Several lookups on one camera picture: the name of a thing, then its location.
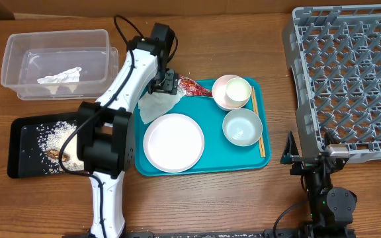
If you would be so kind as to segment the red snack wrapper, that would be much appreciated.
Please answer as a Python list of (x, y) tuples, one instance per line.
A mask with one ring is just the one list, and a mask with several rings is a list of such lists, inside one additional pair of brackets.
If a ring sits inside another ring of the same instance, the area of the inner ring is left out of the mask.
[(185, 97), (212, 97), (211, 90), (182, 75), (179, 76), (178, 92)]

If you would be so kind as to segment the white napkin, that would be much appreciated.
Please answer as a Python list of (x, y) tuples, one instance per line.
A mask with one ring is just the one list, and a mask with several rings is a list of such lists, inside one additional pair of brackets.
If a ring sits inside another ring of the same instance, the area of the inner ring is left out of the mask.
[(144, 124), (149, 124), (155, 119), (169, 112), (183, 97), (183, 94), (177, 93), (170, 95), (165, 93), (146, 93), (138, 101), (140, 117)]

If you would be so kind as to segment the grey-green bowl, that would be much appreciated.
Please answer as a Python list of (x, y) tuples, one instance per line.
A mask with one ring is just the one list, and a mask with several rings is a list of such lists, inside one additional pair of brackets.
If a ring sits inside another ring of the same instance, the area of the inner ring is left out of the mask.
[(257, 143), (256, 115), (252, 110), (238, 108), (228, 112), (222, 123), (222, 131), (232, 144), (247, 147)]

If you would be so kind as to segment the white cup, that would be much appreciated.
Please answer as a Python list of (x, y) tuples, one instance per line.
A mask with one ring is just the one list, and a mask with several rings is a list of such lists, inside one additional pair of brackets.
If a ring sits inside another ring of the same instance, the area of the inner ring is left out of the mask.
[(244, 78), (234, 77), (226, 84), (226, 102), (238, 106), (245, 103), (251, 96), (251, 85)]

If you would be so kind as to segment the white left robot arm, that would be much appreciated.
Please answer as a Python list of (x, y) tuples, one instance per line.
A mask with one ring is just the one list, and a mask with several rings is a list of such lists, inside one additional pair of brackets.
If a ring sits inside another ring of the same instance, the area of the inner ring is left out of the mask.
[(177, 76), (167, 63), (177, 48), (174, 31), (156, 23), (148, 38), (135, 36), (127, 43), (122, 69), (95, 103), (78, 110), (77, 157), (91, 181), (93, 224), (88, 237), (122, 237), (122, 189), (125, 172), (135, 154), (133, 111), (142, 93), (177, 92)]

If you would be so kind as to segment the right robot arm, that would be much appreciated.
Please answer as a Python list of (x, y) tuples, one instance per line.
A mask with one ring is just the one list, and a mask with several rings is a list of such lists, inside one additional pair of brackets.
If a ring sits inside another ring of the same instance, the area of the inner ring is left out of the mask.
[[(293, 134), (288, 133), (286, 146), (280, 159), (291, 165), (290, 174), (299, 176), (307, 199), (285, 210), (273, 225), (274, 237), (355, 237), (347, 226), (353, 222), (357, 196), (346, 188), (334, 187), (331, 174), (343, 169), (349, 160), (349, 150), (326, 134), (328, 145), (315, 157), (301, 157)], [(277, 229), (279, 221), (288, 212), (308, 204), (311, 221), (296, 229)]]

